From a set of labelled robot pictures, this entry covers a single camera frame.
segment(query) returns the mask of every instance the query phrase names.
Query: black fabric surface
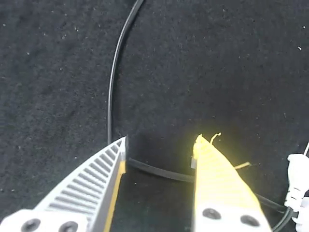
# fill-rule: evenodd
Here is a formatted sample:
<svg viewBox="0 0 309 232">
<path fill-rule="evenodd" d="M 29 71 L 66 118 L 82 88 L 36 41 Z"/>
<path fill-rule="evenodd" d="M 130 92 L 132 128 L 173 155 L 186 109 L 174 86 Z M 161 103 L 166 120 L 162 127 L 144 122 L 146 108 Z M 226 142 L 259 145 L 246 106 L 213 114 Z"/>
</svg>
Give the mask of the black fabric surface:
<svg viewBox="0 0 309 232">
<path fill-rule="evenodd" d="M 32 208 L 106 145 L 113 52 L 133 1 L 0 2 L 0 218 Z M 309 136 L 307 0 L 146 0 L 116 77 L 114 139 L 191 174 L 197 134 L 283 203 L 287 156 Z M 112 232 L 190 231 L 193 186 L 123 176 Z M 271 225 L 281 217 L 265 211 Z M 290 223 L 283 231 L 293 231 Z"/>
</svg>

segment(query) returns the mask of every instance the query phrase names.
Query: screw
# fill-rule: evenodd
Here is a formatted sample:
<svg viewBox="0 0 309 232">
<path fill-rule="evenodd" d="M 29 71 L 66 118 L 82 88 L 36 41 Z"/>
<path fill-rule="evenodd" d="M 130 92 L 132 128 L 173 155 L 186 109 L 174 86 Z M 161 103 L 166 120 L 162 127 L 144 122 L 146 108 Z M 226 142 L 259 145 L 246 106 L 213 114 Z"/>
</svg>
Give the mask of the screw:
<svg viewBox="0 0 309 232">
<path fill-rule="evenodd" d="M 22 232 L 33 232 L 40 226 L 41 221 L 37 218 L 26 221 L 21 227 Z"/>
<path fill-rule="evenodd" d="M 78 228 L 78 224 L 75 221 L 68 221 L 59 229 L 59 232 L 76 232 Z"/>
<path fill-rule="evenodd" d="M 249 215 L 241 216 L 240 221 L 243 224 L 246 224 L 249 226 L 254 226 L 254 227 L 260 226 L 260 223 L 258 222 L 258 220 L 256 220 L 254 217 L 251 217 Z"/>
<path fill-rule="evenodd" d="M 221 219 L 221 214 L 218 211 L 211 208 L 204 209 L 203 216 L 214 220 Z"/>
</svg>

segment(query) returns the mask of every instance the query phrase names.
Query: yellow thread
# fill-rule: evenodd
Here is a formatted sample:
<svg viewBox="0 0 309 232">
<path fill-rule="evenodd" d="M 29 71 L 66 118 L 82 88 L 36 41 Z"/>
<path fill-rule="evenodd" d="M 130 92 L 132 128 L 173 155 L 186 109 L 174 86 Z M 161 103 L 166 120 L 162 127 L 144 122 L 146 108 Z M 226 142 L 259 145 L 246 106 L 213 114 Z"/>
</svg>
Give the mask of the yellow thread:
<svg viewBox="0 0 309 232">
<path fill-rule="evenodd" d="M 212 142 L 214 141 L 214 139 L 215 139 L 217 136 L 220 136 L 220 135 L 221 135 L 221 132 L 215 134 L 215 135 L 211 138 L 211 144 L 212 144 Z"/>
<path fill-rule="evenodd" d="M 244 167 L 247 167 L 247 166 L 251 166 L 251 164 L 249 162 L 245 162 L 243 164 L 235 166 L 234 168 L 237 170 L 237 169 L 241 169 L 241 168 L 244 168 Z"/>
</svg>

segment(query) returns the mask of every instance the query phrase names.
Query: white cable connector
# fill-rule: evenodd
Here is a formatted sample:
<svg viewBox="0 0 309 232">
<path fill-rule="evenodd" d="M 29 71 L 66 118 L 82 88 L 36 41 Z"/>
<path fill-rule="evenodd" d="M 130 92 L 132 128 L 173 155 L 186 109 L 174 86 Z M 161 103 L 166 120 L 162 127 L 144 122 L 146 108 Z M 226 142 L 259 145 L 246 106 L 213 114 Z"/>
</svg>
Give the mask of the white cable connector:
<svg viewBox="0 0 309 232">
<path fill-rule="evenodd" d="M 309 232 L 309 197 L 304 197 L 301 207 L 298 211 L 298 216 L 293 217 L 293 221 L 296 223 L 297 232 Z"/>
<path fill-rule="evenodd" d="M 288 156 L 289 190 L 284 205 L 298 212 L 305 193 L 309 190 L 309 158 L 306 156 L 309 143 L 303 154 L 291 154 Z"/>
</svg>

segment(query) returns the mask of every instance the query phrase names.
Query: black cable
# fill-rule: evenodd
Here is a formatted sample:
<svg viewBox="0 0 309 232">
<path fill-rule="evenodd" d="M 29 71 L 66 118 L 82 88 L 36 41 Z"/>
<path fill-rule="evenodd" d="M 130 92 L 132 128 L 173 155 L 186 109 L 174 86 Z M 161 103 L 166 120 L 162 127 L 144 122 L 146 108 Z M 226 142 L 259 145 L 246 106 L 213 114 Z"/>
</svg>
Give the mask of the black cable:
<svg viewBox="0 0 309 232">
<path fill-rule="evenodd" d="M 116 66 L 118 63 L 119 53 L 120 53 L 120 49 L 124 41 L 124 37 L 128 33 L 128 30 L 130 29 L 130 26 L 132 22 L 134 21 L 134 18 L 137 15 L 143 2 L 144 0 L 137 0 L 135 4 L 133 5 L 130 11 L 130 14 L 128 18 L 126 19 L 126 22 L 124 23 L 123 28 L 121 30 L 121 33 L 120 33 L 120 36 L 117 42 L 115 54 L 114 54 L 114 59 L 112 62 L 112 70 L 111 70 L 110 83 L 109 83 L 109 88 L 108 88 L 108 101 L 107 101 L 107 143 L 108 144 L 112 143 L 112 90 L 113 90 L 113 84 L 114 84 L 114 78 L 115 78 L 115 72 L 116 72 Z M 170 172 L 170 171 L 163 170 L 160 168 L 156 168 L 146 163 L 132 159 L 132 158 L 129 158 L 127 163 L 131 165 L 132 167 L 137 168 L 149 174 L 154 174 L 157 176 L 161 176 L 164 178 L 177 180 L 177 181 L 183 181 L 183 182 L 189 182 L 189 183 L 194 182 L 194 176 L 174 173 L 174 172 Z M 280 213 L 284 212 L 285 210 L 284 206 L 279 205 L 258 194 L 256 194 L 256 196 L 261 204 L 264 204 L 268 206 L 269 208 L 274 209 Z"/>
<path fill-rule="evenodd" d="M 273 232 L 279 232 L 280 230 L 283 229 L 283 227 L 290 221 L 290 219 L 293 216 L 293 209 L 288 207 L 287 210 L 285 211 L 283 217 L 281 218 L 281 220 L 278 222 L 277 225 L 275 225 L 272 228 Z"/>
<path fill-rule="evenodd" d="M 146 163 L 137 161 L 135 159 L 132 158 L 128 158 L 127 160 L 127 164 L 130 165 L 133 168 L 136 168 L 138 170 L 141 170 L 143 172 L 146 172 L 148 174 L 153 174 L 153 175 L 157 175 L 163 178 L 167 178 L 167 179 L 172 179 L 172 180 L 177 180 L 177 181 L 183 181 L 183 182 L 188 182 L 188 183 L 194 183 L 194 179 L 195 177 L 192 175 L 185 175 L 185 174 L 181 174 L 181 173 L 175 173 L 175 172 L 171 172 L 171 171 L 167 171 L 161 168 L 156 168 L 153 167 L 151 165 L 148 165 Z M 275 203 L 273 201 L 271 201 L 270 199 L 263 197 L 259 194 L 255 194 L 257 199 L 259 200 L 259 202 L 273 210 L 276 210 L 279 213 L 284 213 L 286 208 L 283 205 L 280 205 L 278 203 Z"/>
<path fill-rule="evenodd" d="M 114 59 L 112 61 L 112 70 L 111 70 L 111 76 L 110 76 L 110 84 L 108 88 L 108 100 L 107 100 L 107 143 L 110 144 L 112 142 L 112 90 L 113 90 L 113 85 L 114 85 L 114 79 L 115 79 L 115 72 L 116 72 L 116 66 L 118 63 L 118 57 L 119 57 L 119 52 L 122 47 L 124 37 L 128 33 L 130 26 L 135 19 L 136 14 L 138 13 L 140 6 L 144 0 L 137 0 L 130 13 L 129 16 L 127 17 L 125 24 L 122 27 L 121 33 L 119 35 L 119 39 L 117 42 L 115 54 L 114 54 Z"/>
</svg>

